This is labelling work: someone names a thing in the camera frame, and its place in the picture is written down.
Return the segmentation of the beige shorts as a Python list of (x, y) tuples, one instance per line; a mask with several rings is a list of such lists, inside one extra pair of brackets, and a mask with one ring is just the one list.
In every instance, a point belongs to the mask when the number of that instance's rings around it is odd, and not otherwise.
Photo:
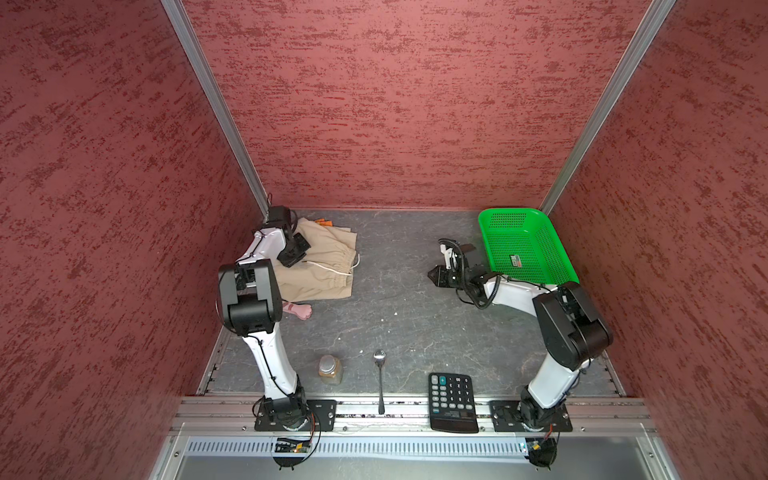
[(357, 234), (349, 228), (324, 226), (306, 218), (298, 220), (296, 233), (308, 241), (310, 248), (290, 268), (280, 262), (274, 265), (282, 298), (294, 303), (349, 298), (359, 264)]

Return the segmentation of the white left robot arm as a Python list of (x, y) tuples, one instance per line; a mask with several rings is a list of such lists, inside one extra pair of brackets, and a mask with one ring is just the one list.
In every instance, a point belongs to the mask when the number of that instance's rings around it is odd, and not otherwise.
[(282, 229), (257, 231), (246, 252), (218, 270), (217, 312), (222, 325), (246, 343), (256, 361), (264, 384), (257, 413), (278, 427), (298, 431), (311, 414), (282, 341), (283, 299), (273, 265), (286, 247)]

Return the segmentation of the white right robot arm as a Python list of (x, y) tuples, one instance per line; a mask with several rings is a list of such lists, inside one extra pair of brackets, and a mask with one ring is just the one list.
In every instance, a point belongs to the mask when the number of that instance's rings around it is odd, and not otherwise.
[(444, 262), (428, 273), (437, 287), (454, 290), (461, 302), (479, 310), (500, 305), (538, 321), (546, 355), (519, 399), (490, 401), (495, 431), (570, 430), (566, 398), (613, 342), (586, 290), (574, 281), (555, 285), (516, 280), (492, 270), (471, 244), (442, 238), (439, 245)]

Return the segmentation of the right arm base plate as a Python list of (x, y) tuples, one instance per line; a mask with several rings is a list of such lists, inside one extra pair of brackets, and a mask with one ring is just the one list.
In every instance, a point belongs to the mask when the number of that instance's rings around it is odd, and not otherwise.
[(546, 434), (572, 432), (573, 425), (564, 404), (541, 408), (534, 400), (493, 400), (490, 417), (496, 432)]

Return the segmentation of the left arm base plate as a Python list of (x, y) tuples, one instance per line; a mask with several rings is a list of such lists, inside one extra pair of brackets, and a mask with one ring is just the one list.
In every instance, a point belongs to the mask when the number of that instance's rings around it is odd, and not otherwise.
[(330, 432), (334, 429), (338, 402), (336, 400), (310, 399), (305, 412), (301, 409), (277, 412), (271, 400), (260, 399), (253, 406), (253, 429), (272, 432)]

